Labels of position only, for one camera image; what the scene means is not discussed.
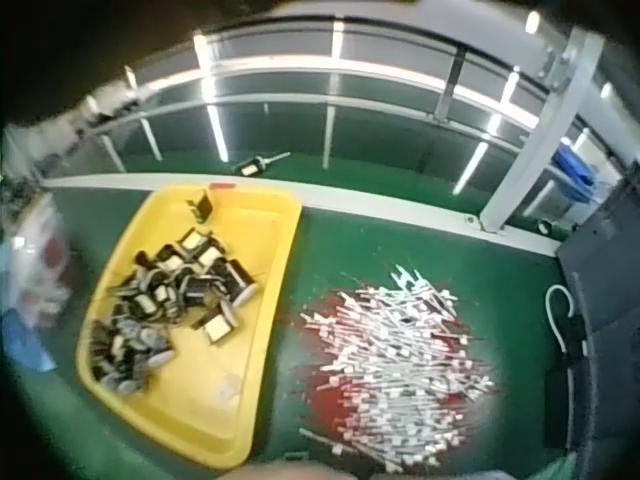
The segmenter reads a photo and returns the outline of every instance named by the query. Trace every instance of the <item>yellow tray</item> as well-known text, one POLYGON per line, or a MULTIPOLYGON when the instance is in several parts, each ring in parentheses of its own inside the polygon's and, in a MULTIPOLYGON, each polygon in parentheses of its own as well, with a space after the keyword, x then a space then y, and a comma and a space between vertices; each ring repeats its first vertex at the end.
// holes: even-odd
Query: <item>yellow tray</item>
POLYGON ((153 372, 145 392, 121 397, 94 380, 89 329, 94 319, 109 316, 114 299, 108 288, 132 270, 138 250, 155 255, 196 226, 186 201, 197 201, 203 188, 167 187, 145 201, 103 271, 82 326, 76 367, 85 386, 135 428, 191 460, 227 469, 251 449, 271 326, 301 207, 277 190, 204 190, 214 212, 203 228, 212 229, 260 285, 237 310, 241 328, 220 346, 209 345, 201 331, 171 329, 177 355, 153 372), (236 387, 241 390, 234 396, 236 387))

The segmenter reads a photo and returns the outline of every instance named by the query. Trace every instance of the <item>green table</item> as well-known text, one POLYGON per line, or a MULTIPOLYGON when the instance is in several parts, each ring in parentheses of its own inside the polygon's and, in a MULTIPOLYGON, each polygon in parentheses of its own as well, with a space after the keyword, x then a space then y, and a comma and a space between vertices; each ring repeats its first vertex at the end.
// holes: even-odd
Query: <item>green table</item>
MULTIPOLYGON (((102 268, 147 192, 59 189, 55 198, 81 252, 77 291, 59 327, 44 334, 58 361, 39 374, 16 365, 9 371, 37 428, 55 437, 64 463, 91 478, 211 478, 212 472, 160 447, 111 414, 75 373, 74 350, 90 295, 102 268)), ((562 281, 555 259, 424 228, 304 209, 277 310, 265 368, 252 461, 286 452, 360 475, 379 468, 366 460, 333 457, 298 434, 307 406, 292 368, 309 361, 288 319, 332 287, 351 278, 390 284, 392 265, 418 268, 448 284, 462 299, 461 317, 475 336, 473 355, 495 367, 500 393, 478 404, 477 433, 449 454, 446 473, 503 469, 523 477, 561 456, 543 447, 544 375, 555 357, 543 295, 562 281)))

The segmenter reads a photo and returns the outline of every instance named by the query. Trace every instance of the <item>white cord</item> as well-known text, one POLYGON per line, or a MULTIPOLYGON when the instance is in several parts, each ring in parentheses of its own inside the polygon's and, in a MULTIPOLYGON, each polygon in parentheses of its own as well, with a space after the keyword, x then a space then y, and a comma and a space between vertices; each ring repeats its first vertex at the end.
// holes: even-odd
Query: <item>white cord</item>
POLYGON ((558 344, 560 344, 560 350, 564 354, 567 353, 567 345, 564 343, 562 335, 560 335, 560 331, 558 330, 558 326, 553 319, 553 313, 551 313, 551 294, 556 290, 564 293, 567 297, 567 300, 569 301, 569 313, 567 314, 568 318, 573 317, 573 314, 575 313, 575 305, 573 303, 573 297, 571 296, 571 293, 569 292, 569 290, 567 290, 566 287, 562 285, 552 285, 551 287, 549 287, 549 290, 547 290, 547 293, 544 296, 544 306, 547 310, 547 320, 549 321, 549 326, 551 327, 551 330, 553 330, 553 334, 556 336, 558 344))
MULTIPOLYGON (((549 321, 549 326, 551 327, 551 330, 553 330, 553 334, 556 336, 556 339, 558 340, 558 344, 560 344, 560 350, 564 355, 565 353, 567 353, 567 345, 564 343, 564 340, 562 339, 562 335, 560 335, 560 331, 558 330, 558 326, 556 325, 556 322, 553 319, 553 314, 551 313, 551 295, 556 290, 561 291, 567 297, 567 300, 569 302, 569 313, 567 314, 568 318, 573 317, 575 313, 575 305, 574 305, 573 297, 571 296, 571 293, 569 292, 569 290, 566 289, 566 287, 562 285, 552 285, 551 287, 549 287, 549 289, 547 290, 547 293, 544 296, 544 306, 545 306, 545 309, 547 310, 547 320, 549 321)), ((574 390, 573 370, 571 370, 571 366, 568 366, 567 367, 567 397, 569 401, 567 402, 568 418, 567 418, 567 437, 566 437, 566 443, 565 443, 565 449, 567 451, 571 449, 571 440, 572 440, 571 437, 572 437, 572 431, 573 431, 573 390, 574 390)))

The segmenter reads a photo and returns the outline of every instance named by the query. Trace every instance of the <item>wire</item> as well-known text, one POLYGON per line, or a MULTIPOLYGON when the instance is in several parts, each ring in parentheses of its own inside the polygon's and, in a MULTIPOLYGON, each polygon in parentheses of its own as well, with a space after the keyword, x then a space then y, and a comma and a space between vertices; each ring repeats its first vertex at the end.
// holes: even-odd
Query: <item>wire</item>
POLYGON ((567 314, 568 318, 573 317, 575 313, 575 304, 573 302, 573 297, 571 296, 571 293, 563 285, 552 285, 551 287, 549 287, 549 289, 547 290, 547 293, 544 296, 544 306, 547 311, 547 320, 549 321, 549 326, 551 327, 553 334, 558 340, 558 344, 560 345, 560 350, 562 351, 563 354, 566 354, 567 345, 564 343, 564 339, 562 338, 562 335, 560 335, 558 326, 556 325, 556 322, 553 318, 553 313, 551 313, 551 294, 553 294, 553 292, 555 292, 556 290, 561 291, 567 297, 567 300, 569 302, 569 313, 567 314))
MULTIPOLYGON (((575 304, 573 301, 573 297, 571 296, 571 293, 569 292, 569 290, 567 290, 566 287, 562 286, 562 285, 552 285, 551 287, 549 287, 549 289, 547 290, 547 293, 544 296, 544 306, 545 309, 547 311, 547 320, 549 321, 549 326, 551 327, 551 330, 553 331, 553 334, 555 335, 556 339, 558 340, 558 344, 560 345, 560 350, 562 351, 562 355, 563 357, 567 354, 567 345, 564 343, 564 339, 562 338, 562 335, 560 335, 560 331, 558 330, 558 326, 556 325, 556 322, 553 318, 553 313, 551 312, 551 295, 553 294, 553 292, 555 291, 560 291, 562 293, 565 294, 565 296, 567 297, 567 301, 569 302, 569 313, 567 313, 567 317, 568 318, 572 318, 573 315, 575 314, 575 304)), ((571 369, 571 366, 568 365, 567 366, 567 435, 566 435, 566 441, 565 441, 565 450, 568 452, 571 448, 571 440, 572 440, 572 431, 573 431, 573 416, 574 416, 574 412, 573 412, 573 390, 574 390, 574 377, 573 377, 573 370, 571 369)))

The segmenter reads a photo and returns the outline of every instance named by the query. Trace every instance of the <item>tray rim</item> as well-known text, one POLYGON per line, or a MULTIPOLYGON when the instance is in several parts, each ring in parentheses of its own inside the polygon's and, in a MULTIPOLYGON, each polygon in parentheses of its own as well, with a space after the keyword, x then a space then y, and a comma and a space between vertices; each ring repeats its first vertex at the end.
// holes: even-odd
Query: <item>tray rim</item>
POLYGON ((289 192, 282 189, 274 188, 252 188, 241 186, 236 187, 236 184, 224 184, 216 186, 216 184, 209 185, 170 185, 153 191, 140 205, 136 213, 133 215, 124 232, 120 236, 115 248, 111 252, 109 260, 103 267, 100 279, 98 280, 91 300, 87 306, 82 325, 80 327, 80 334, 76 344, 75 365, 78 375, 82 384, 95 395, 109 410, 118 415, 126 423, 140 431, 145 436, 159 443, 160 445, 179 453, 180 455, 189 458, 195 462, 201 463, 207 467, 214 469, 230 469, 240 465, 249 456, 251 447, 253 445, 253 436, 257 416, 258 402, 260 398, 260 391, 262 387, 262 377, 264 373, 264 365, 268 346, 271 338, 271 330, 275 320, 275 312, 277 303, 280 297, 280 290, 284 281, 284 274, 287 267, 289 254, 293 246, 295 233, 300 219, 302 211, 302 205, 300 202, 289 192), (109 279, 111 278, 111 270, 113 260, 124 254, 126 246, 133 236, 136 230, 138 221, 143 218, 147 212, 151 209, 154 201, 157 200, 163 193, 168 190, 213 190, 217 188, 220 190, 233 189, 238 193, 263 193, 268 195, 277 195, 286 201, 287 206, 283 211, 285 221, 282 224, 280 231, 280 238, 278 246, 276 248, 273 262, 271 265, 271 271, 269 280, 263 290, 263 299, 260 307, 260 313, 254 332, 254 342, 252 344, 249 358, 247 361, 247 371, 244 377, 244 384, 250 385, 250 392, 243 389, 243 395, 238 405, 238 432, 250 432, 249 434, 237 435, 233 437, 233 443, 231 449, 223 453, 215 453, 203 448, 194 448, 193 444, 183 440, 182 437, 170 433, 169 430, 159 427, 154 422, 151 422, 135 412, 135 409, 128 407, 125 399, 118 397, 116 394, 112 394, 102 388, 97 383, 91 374, 89 362, 87 359, 88 349, 86 348, 86 342, 82 341, 83 338, 88 335, 88 328, 92 321, 92 312, 97 308, 98 299, 100 298, 99 292, 105 290, 109 285, 109 279))

